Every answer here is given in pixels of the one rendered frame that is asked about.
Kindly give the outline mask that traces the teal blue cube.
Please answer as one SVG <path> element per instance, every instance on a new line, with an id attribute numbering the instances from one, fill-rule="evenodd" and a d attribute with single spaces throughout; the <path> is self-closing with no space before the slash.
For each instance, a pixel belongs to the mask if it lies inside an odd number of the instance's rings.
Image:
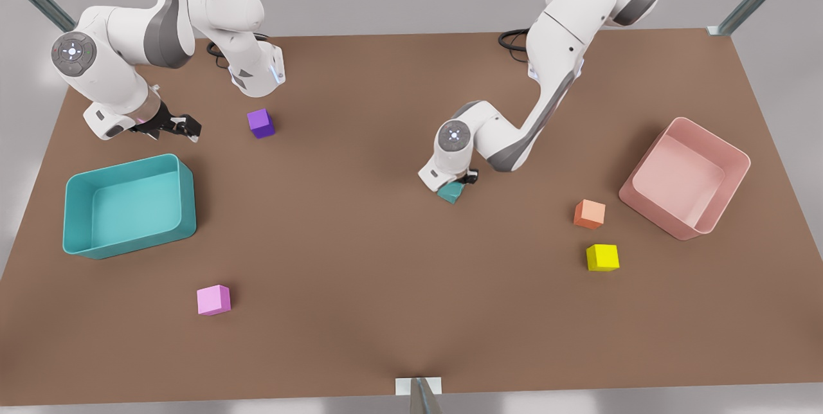
<path id="1" fill-rule="evenodd" d="M 462 191 L 464 191 L 464 186 L 464 183 L 461 183 L 459 181 L 452 181 L 441 186 L 441 188 L 438 189 L 436 194 L 441 199 L 453 205 L 461 196 Z"/>

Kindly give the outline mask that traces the purple cube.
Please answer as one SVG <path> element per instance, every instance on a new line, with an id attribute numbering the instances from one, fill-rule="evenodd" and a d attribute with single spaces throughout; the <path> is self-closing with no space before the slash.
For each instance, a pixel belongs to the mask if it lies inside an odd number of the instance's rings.
<path id="1" fill-rule="evenodd" d="M 275 134 L 276 130 L 267 109 L 259 109 L 247 113 L 249 129 L 256 139 L 267 138 Z"/>

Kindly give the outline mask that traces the teal rectangular bin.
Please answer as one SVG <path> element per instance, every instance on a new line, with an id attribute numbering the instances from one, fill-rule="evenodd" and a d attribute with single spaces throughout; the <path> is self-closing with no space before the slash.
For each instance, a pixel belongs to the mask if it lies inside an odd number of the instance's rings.
<path id="1" fill-rule="evenodd" d="M 65 253 L 100 260 L 187 239 L 197 229 L 193 172 L 159 154 L 66 182 Z"/>

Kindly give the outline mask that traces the orange cube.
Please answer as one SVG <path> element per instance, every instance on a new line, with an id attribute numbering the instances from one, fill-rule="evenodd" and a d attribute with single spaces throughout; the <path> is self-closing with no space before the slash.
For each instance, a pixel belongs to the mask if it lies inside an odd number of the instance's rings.
<path id="1" fill-rule="evenodd" d="M 574 209 L 574 226 L 596 230 L 604 224 L 606 205 L 597 201 L 584 199 Z"/>

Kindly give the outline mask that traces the yellow cube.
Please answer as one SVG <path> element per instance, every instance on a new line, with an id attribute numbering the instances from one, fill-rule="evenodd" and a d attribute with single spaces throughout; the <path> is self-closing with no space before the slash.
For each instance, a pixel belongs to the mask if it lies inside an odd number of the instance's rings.
<path id="1" fill-rule="evenodd" d="M 613 271 L 620 267 L 617 245 L 594 244 L 586 249 L 589 271 Z"/>

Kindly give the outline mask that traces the pink cube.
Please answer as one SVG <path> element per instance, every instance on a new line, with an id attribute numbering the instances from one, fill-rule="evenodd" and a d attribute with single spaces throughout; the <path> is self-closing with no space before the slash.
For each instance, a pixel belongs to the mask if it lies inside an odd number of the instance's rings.
<path id="1" fill-rule="evenodd" d="M 223 285 L 213 285 L 196 291 L 197 313 L 213 316 L 231 311 L 230 289 Z"/>

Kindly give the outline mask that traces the pink rectangular bin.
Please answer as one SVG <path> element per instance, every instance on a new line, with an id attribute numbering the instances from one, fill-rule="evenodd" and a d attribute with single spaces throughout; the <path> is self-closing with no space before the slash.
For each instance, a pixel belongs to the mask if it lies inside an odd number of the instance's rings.
<path id="1" fill-rule="evenodd" d="M 638 214 L 685 241 L 711 233 L 749 171 L 740 148 L 685 117 L 659 133 L 619 190 Z"/>

